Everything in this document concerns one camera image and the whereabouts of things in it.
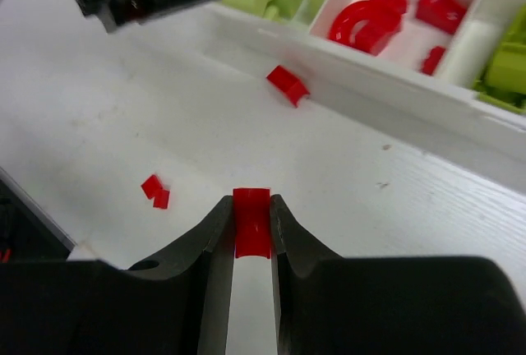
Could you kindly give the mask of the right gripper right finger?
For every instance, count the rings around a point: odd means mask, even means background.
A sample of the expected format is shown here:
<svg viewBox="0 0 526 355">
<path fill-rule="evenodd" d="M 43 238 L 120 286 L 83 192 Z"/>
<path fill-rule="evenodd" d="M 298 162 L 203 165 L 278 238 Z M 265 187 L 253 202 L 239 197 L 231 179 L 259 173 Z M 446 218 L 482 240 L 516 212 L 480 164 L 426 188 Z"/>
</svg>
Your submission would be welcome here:
<svg viewBox="0 0 526 355">
<path fill-rule="evenodd" d="M 525 311 L 480 256 L 345 258 L 270 199 L 281 354 L 522 354 Z"/>
</svg>

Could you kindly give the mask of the red lego slope piece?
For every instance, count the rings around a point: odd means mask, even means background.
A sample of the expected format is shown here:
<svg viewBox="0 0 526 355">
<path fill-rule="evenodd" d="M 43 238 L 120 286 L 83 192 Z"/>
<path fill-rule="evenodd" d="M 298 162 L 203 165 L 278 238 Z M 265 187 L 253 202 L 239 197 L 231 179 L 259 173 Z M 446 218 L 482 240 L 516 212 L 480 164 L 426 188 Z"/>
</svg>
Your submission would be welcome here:
<svg viewBox="0 0 526 355">
<path fill-rule="evenodd" d="M 468 8 L 457 0 L 419 0 L 415 17 L 449 35 L 459 28 Z"/>
</svg>

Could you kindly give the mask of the light green duplo brick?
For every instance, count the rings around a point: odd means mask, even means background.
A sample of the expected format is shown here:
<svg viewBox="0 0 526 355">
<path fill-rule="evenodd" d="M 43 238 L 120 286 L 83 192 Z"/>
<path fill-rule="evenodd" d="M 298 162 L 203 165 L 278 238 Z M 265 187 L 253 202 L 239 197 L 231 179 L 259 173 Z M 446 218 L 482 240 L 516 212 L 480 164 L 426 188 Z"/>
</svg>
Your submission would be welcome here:
<svg viewBox="0 0 526 355">
<path fill-rule="evenodd" d="M 220 3 L 241 12 L 270 21 L 290 21 L 299 12 L 312 20 L 325 0 L 221 0 Z"/>
</svg>

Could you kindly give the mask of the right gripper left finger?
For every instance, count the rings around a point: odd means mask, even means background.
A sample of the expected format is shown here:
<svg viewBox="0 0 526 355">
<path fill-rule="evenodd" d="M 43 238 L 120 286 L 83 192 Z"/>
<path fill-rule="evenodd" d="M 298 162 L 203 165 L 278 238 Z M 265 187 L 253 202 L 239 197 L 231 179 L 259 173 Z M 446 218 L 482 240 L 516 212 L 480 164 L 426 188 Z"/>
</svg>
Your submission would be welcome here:
<svg viewBox="0 0 526 355">
<path fill-rule="evenodd" d="M 1 267 L 4 354 L 222 354 L 233 281 L 233 200 L 126 270 L 102 260 Z"/>
</svg>

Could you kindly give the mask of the dark green duplo brick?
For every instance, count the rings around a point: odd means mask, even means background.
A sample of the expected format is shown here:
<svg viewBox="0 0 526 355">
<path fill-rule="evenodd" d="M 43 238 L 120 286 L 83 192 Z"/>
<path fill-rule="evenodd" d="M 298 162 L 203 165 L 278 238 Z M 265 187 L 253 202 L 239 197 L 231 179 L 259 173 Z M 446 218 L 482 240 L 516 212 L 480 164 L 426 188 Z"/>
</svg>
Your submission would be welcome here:
<svg viewBox="0 0 526 355">
<path fill-rule="evenodd" d="M 473 89 L 478 100 L 525 115 L 525 5 L 515 13 Z"/>
</svg>

